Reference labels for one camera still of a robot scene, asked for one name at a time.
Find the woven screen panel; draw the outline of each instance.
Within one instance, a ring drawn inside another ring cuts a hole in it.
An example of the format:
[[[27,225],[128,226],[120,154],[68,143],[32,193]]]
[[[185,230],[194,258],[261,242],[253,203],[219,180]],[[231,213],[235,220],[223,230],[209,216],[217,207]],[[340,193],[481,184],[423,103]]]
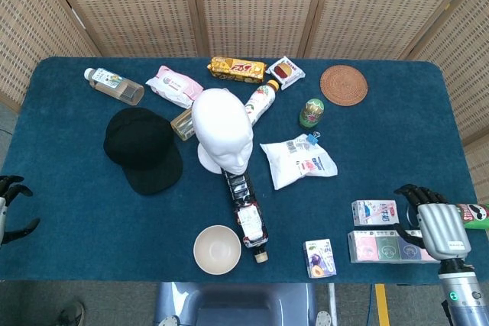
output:
[[[325,0],[306,56],[396,59],[442,1]]]
[[[489,0],[464,0],[416,58],[442,69],[462,139],[489,127]]]
[[[471,172],[478,202],[489,202],[489,140],[476,147],[465,149],[468,168]]]
[[[104,56],[196,56],[187,0],[69,0]]]
[[[213,56],[297,56],[311,0],[204,0]]]
[[[0,93],[18,110],[48,56],[95,56],[57,0],[0,0]]]

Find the black baseball cap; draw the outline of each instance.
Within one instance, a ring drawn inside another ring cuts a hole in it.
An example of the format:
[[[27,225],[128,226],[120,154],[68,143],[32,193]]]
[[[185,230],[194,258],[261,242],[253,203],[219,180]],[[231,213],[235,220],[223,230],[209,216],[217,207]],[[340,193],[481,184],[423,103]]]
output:
[[[170,122],[146,108],[125,108],[108,123],[104,151],[139,194],[155,194],[182,176]]]

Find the white bowl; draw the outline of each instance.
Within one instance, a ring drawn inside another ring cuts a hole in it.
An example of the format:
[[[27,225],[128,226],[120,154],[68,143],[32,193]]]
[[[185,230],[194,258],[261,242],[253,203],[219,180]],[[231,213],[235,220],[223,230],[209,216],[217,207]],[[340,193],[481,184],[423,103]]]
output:
[[[204,229],[193,244],[193,257],[197,265],[211,275],[231,271],[241,256],[241,242],[236,233],[224,225]]]

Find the bottle cap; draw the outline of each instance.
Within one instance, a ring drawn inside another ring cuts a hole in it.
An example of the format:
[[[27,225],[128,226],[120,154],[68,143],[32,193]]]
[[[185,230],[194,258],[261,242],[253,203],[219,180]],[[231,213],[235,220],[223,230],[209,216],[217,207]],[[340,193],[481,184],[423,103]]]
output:
[[[93,68],[88,68],[87,70],[85,70],[85,72],[83,73],[83,76],[85,77],[86,80],[90,80],[89,78],[89,74],[92,70],[95,70]]]
[[[256,255],[254,255],[254,259],[257,261],[257,263],[264,263],[268,260],[267,251],[257,253]]]
[[[278,91],[278,88],[279,88],[279,85],[278,85],[278,82],[276,80],[273,80],[273,79],[270,79],[268,82],[267,82],[267,86],[270,86],[274,89],[274,91]]]

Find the yellow floor marking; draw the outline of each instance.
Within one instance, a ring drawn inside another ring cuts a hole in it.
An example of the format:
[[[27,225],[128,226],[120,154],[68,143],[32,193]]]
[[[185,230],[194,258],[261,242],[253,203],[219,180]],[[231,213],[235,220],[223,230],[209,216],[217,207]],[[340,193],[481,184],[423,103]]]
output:
[[[375,284],[375,296],[377,298],[377,312],[379,314],[379,326],[389,326],[389,311],[385,297],[385,285]]]

